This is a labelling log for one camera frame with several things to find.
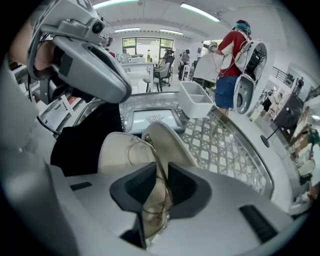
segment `display screen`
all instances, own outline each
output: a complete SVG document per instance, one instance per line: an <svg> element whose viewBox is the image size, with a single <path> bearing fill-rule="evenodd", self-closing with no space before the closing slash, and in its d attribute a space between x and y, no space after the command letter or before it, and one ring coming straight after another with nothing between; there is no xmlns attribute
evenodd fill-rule
<svg viewBox="0 0 320 256"><path fill-rule="evenodd" d="M144 130L155 121L164 122L166 125L174 128L178 124L171 110L147 110L135 111L133 113L132 131Z"/></svg>

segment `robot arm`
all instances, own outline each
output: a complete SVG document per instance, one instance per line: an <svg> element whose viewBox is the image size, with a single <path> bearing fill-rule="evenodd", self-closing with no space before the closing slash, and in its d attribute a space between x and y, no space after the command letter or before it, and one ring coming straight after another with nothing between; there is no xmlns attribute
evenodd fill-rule
<svg viewBox="0 0 320 256"><path fill-rule="evenodd" d="M53 0L43 11L34 24L27 66L30 76L40 80L44 103L74 89L108 103L124 102L131 95L123 68L101 47L104 27L88 0ZM36 70L34 63L43 35L53 37L60 55L50 67Z"/></svg>

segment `blue shorts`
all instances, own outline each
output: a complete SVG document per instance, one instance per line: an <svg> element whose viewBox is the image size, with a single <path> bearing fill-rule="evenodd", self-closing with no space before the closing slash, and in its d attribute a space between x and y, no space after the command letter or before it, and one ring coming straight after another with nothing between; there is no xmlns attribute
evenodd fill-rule
<svg viewBox="0 0 320 256"><path fill-rule="evenodd" d="M221 109L234 107L234 91L238 76L220 77L214 90L215 104Z"/></svg>

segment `white plastic bin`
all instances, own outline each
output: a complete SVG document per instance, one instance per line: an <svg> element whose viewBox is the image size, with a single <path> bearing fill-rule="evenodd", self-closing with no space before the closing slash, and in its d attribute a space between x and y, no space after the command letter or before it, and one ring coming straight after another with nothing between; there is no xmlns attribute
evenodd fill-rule
<svg viewBox="0 0 320 256"><path fill-rule="evenodd" d="M205 90L195 82L180 83L178 103L188 118L204 118L214 105Z"/></svg>

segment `bottle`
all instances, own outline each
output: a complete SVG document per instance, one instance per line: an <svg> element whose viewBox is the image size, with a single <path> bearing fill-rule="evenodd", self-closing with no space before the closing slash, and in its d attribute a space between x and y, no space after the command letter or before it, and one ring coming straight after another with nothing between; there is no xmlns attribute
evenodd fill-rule
<svg viewBox="0 0 320 256"><path fill-rule="evenodd" d="M147 55L147 58L146 58L147 62L150 62L150 57L151 57L150 50L148 50L148 55Z"/></svg>

